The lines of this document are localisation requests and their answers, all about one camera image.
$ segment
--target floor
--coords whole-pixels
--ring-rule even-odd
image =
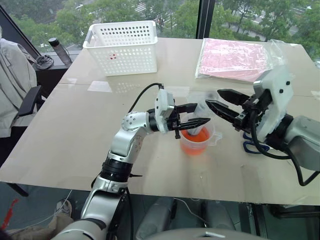
[[[65,198],[70,190],[38,187],[22,185],[29,193],[29,197],[21,197],[13,191],[7,184],[0,182],[0,224],[4,222],[5,216],[11,207],[12,202],[18,199],[12,207],[12,217],[6,230],[25,228],[30,225],[37,224],[46,226],[54,213],[56,202]],[[73,190],[69,199],[73,205],[73,219],[79,219],[81,209],[89,192]],[[158,199],[157,196],[132,195],[132,205],[134,210],[134,228],[136,229],[143,219],[149,207]],[[195,214],[199,214],[201,200],[183,199],[186,201],[190,210]],[[239,209],[237,202],[221,202],[230,214],[232,222],[237,231],[241,231],[241,223],[239,217]],[[308,228],[308,220],[304,218],[277,219],[269,214],[267,207],[265,208],[265,221],[267,225],[268,238],[271,240],[282,239],[319,239],[319,232],[313,234],[311,238],[310,228]],[[120,225],[121,234],[119,239],[129,239],[129,218],[125,216]],[[254,233],[254,221],[250,217],[251,229]],[[195,228],[202,227],[202,223],[196,217],[188,212],[187,207],[180,201],[177,202],[177,212],[174,220],[171,222],[170,229],[179,228]]]

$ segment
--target scissors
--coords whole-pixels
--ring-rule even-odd
[[[257,151],[252,151],[252,150],[250,150],[250,149],[248,148],[248,145],[255,147],[255,144],[254,144],[254,142],[252,141],[252,137],[248,136],[245,131],[243,132],[242,137],[243,137],[244,139],[249,140],[249,141],[244,141],[244,142],[243,142],[243,148],[244,148],[244,151],[245,151],[246,153],[249,153],[249,154],[261,154],[261,152],[259,152],[258,150],[257,150]],[[268,152],[268,151],[270,150],[270,147],[267,146],[267,145],[260,144],[260,146],[261,146],[266,152]]]

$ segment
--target plastic bag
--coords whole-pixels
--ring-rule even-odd
[[[285,63],[275,41],[268,44],[205,38],[195,77],[218,77],[253,83],[264,71]]]

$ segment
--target white plastic basket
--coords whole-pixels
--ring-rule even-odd
[[[99,23],[83,43],[106,76],[157,72],[154,21]]]

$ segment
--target tree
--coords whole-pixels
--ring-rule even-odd
[[[304,0],[269,0],[261,3],[265,16],[259,23],[263,29],[265,42],[272,38],[284,39],[295,23],[293,8],[302,6]]]
[[[89,7],[86,5],[78,9],[63,9],[56,14],[56,24],[63,32],[72,36],[74,44],[81,46],[95,18],[89,13]]]
[[[56,12],[63,8],[64,0],[1,0],[1,5],[9,15],[20,19],[23,15],[35,23],[50,23]]]
[[[303,45],[309,56],[320,58],[320,0],[306,9],[297,23],[298,32],[293,36],[296,43]]]
[[[35,23],[33,19],[26,15],[23,15],[21,19],[12,16],[12,19],[32,44],[41,52],[53,51],[52,47],[48,43],[48,40],[52,37],[57,37],[65,46],[74,42],[73,37],[67,32],[61,30],[55,23]]]
[[[103,23],[142,20],[140,14],[135,10],[137,4],[132,0],[96,0],[88,7]]]
[[[233,15],[232,10],[230,8],[224,9],[224,12],[225,12],[224,18],[225,18],[226,22],[228,23],[228,28],[230,28],[232,24],[235,24],[238,22],[239,17]]]
[[[227,18],[231,14],[231,10],[224,10],[222,5],[217,5],[213,10],[213,18],[210,27],[210,38],[234,40],[232,30],[224,27],[227,23]]]
[[[240,30],[240,26],[242,23],[242,20],[244,19],[245,16],[248,16],[252,13],[256,0],[240,0],[238,1],[238,12],[240,13],[240,19],[238,23],[238,29],[236,32],[238,33]]]
[[[163,35],[170,38],[194,39],[197,31],[199,1],[186,0],[172,14],[174,26],[165,24]]]
[[[252,30],[254,24],[250,19],[245,19],[241,25],[242,27],[242,34],[245,34],[245,31]]]
[[[236,14],[237,10],[239,9],[239,0],[223,0],[222,5],[224,10],[230,9],[231,14]]]
[[[72,10],[80,6],[83,2],[84,0],[66,0],[66,1],[63,1],[63,8]]]
[[[138,0],[145,5],[144,16],[147,20],[154,20],[160,33],[164,31],[165,22],[170,20],[173,28],[173,13],[178,9],[179,0]]]

